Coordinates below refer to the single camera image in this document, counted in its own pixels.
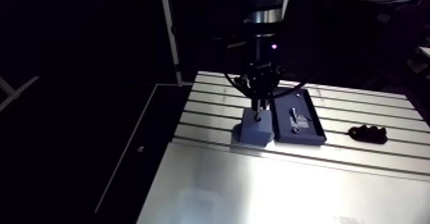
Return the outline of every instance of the black cable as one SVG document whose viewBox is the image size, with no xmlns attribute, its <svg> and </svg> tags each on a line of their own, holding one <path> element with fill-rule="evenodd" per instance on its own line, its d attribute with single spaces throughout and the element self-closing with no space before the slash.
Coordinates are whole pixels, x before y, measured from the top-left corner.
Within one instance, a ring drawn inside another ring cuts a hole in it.
<svg viewBox="0 0 430 224">
<path fill-rule="evenodd" d="M 282 93 L 276 94 L 276 95 L 272 96 L 269 100 L 271 100 L 271 99 L 277 99 L 277 98 L 280 98 L 280 97 L 284 97 L 286 95 L 291 94 L 292 92 L 295 92 L 296 90 L 300 89 L 305 84 L 307 84 L 309 81 L 311 81 L 317 74 L 318 74 L 318 71 L 315 71 L 314 73 L 310 74 L 309 77 L 307 77 L 306 79 L 302 80 L 299 84 L 297 84 L 293 88 L 291 88 L 289 90 L 285 90 Z"/>
<path fill-rule="evenodd" d="M 267 96 L 261 96 L 261 97 L 259 97 L 259 96 L 253 96 L 253 94 L 252 93 L 250 93 L 250 92 L 248 92 L 248 91 L 246 91 L 246 90 L 243 90 L 238 84 L 236 84 L 231 78 L 230 78 L 230 76 L 227 74 L 227 70 L 226 70 L 226 68 L 225 68 L 225 60 L 224 59 L 222 59 L 221 60 L 221 68 L 222 68 L 222 71 L 223 71 L 223 74 L 224 74 L 224 76 L 225 76 L 225 78 L 227 79 L 227 81 L 234 87 L 234 88 L 236 88 L 237 90 L 239 90 L 245 97 L 247 97 L 247 98 L 249 98 L 249 99 L 266 99 L 266 100 L 273 100 L 273 99 L 276 99 L 276 98 L 280 98 L 280 97 L 283 97 L 283 96 L 286 96 L 286 95 L 289 95 L 289 94 L 291 94 L 292 92 L 295 92 L 296 90 L 298 90 L 298 89 L 300 89 L 301 87 L 303 87 L 305 84 L 307 84 L 311 79 L 313 79 L 317 74 L 318 74 L 318 70 L 315 70 L 312 74 L 310 74 L 309 75 L 309 77 L 307 77 L 306 79 L 304 79 L 304 80 L 302 80 L 299 84 L 297 84 L 296 86 L 294 86 L 293 88 L 291 88 L 291 89 L 288 89 L 288 90 L 285 90 L 284 92 L 282 92 L 282 93 L 278 93 L 278 94 L 276 94 L 276 95 L 273 95 L 273 96 L 270 96 L 270 97 L 267 97 Z"/>
</svg>

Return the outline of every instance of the black object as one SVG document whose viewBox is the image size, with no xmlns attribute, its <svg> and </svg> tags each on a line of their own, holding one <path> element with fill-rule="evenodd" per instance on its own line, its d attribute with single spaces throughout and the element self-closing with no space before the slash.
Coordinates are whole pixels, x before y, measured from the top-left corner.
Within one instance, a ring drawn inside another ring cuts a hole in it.
<svg viewBox="0 0 430 224">
<path fill-rule="evenodd" d="M 380 129 L 376 126 L 367 127 L 366 125 L 362 125 L 361 127 L 352 127 L 348 131 L 348 135 L 356 141 L 380 145 L 385 144 L 387 141 L 386 129 L 384 127 Z"/>
<path fill-rule="evenodd" d="M 274 94 L 289 90 L 290 88 L 277 88 Z M 292 95 L 273 99 L 270 110 L 278 142 L 322 145 L 326 141 L 323 127 L 307 90 L 299 89 Z"/>
</svg>

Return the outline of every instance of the dark background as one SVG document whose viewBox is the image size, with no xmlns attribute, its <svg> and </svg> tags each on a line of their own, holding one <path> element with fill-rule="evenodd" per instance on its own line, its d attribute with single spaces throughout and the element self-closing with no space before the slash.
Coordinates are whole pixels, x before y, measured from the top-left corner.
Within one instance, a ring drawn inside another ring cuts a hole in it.
<svg viewBox="0 0 430 224">
<path fill-rule="evenodd" d="M 228 17 L 214 20 L 226 3 L 217 9 L 216 0 L 172 1 L 185 79 L 192 81 L 197 70 L 220 71 L 220 60 L 229 72 L 239 72 L 244 49 L 223 53 L 224 43 L 213 38 L 237 18 L 225 12 Z M 291 0 L 278 63 L 292 80 L 319 65 L 316 83 L 406 83 L 426 106 L 420 97 L 425 82 L 396 75 L 408 73 L 402 64 L 421 34 L 414 25 L 404 28 L 401 19 L 421 23 L 422 11 L 401 13 L 390 26 L 378 20 L 379 13 L 393 15 L 398 7 Z M 157 87 L 100 213 L 93 212 L 155 83 L 175 83 L 161 0 L 0 0 L 0 10 L 0 76 L 14 88 L 40 76 L 0 113 L 0 222 L 132 223 L 189 88 Z M 403 34 L 394 35 L 399 29 Z M 386 48 L 380 48 L 387 45 L 396 48 L 388 68 Z M 378 66 L 395 74 L 382 74 Z M 387 82 L 390 77 L 398 83 Z M 156 121 L 160 113 L 164 122 Z M 160 129 L 166 134 L 154 136 Z M 137 154 L 144 144 L 145 153 Z"/>
</svg>

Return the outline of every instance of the slotted aluminum table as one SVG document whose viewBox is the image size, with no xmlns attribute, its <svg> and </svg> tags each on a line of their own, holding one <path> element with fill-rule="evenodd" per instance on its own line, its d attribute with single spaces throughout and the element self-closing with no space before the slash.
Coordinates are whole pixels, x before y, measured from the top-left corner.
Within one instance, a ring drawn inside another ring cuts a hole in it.
<svg viewBox="0 0 430 224">
<path fill-rule="evenodd" d="M 251 101 L 199 72 L 138 223 L 430 223 L 430 128 L 407 98 L 305 88 L 323 146 L 238 145 L 231 130 Z M 362 124 L 386 127 L 388 142 L 345 134 Z"/>
</svg>

